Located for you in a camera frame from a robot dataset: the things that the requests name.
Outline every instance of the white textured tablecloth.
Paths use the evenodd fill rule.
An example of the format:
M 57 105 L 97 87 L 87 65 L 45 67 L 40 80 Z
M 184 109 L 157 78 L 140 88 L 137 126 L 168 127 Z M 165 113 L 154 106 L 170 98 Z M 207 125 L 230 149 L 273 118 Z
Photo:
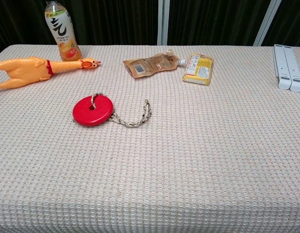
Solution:
M 272 47 L 81 49 L 101 66 L 0 90 L 0 232 L 300 232 L 300 93 L 278 88 Z M 167 49 L 213 56 L 210 85 L 123 66 Z M 14 45 L 0 61 L 27 56 L 60 60 L 57 46 Z M 97 92 L 126 121 L 148 99 L 152 117 L 74 123 Z

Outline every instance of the dark background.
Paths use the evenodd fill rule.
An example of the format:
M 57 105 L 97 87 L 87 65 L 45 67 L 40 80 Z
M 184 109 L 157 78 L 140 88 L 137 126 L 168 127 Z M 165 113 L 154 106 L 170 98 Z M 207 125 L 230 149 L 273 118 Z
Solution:
M 59 0 L 79 45 L 156 45 L 158 0 Z M 270 0 L 170 0 L 169 45 L 252 46 Z M 0 52 L 55 44 L 44 0 L 0 0 Z M 300 46 L 300 0 L 282 0 L 262 43 Z

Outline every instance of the rubber chicken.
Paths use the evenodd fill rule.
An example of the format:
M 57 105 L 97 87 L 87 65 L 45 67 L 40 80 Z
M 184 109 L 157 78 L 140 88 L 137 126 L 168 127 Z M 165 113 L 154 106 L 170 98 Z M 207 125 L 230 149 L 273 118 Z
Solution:
M 38 57 L 18 58 L 0 62 L 10 79 L 0 83 L 0 89 L 18 88 L 30 83 L 48 80 L 53 74 L 74 69 L 93 69 L 100 61 L 84 58 L 73 62 L 49 61 Z

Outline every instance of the red disc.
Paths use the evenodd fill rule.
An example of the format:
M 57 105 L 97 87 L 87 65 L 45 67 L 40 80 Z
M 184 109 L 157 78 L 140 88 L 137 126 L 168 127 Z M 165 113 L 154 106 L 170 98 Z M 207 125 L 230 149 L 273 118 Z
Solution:
M 92 96 L 85 97 L 74 106 L 72 115 L 76 122 L 85 126 L 96 126 L 105 122 L 113 112 L 113 104 L 103 95 L 94 97 L 96 109 L 91 103 Z

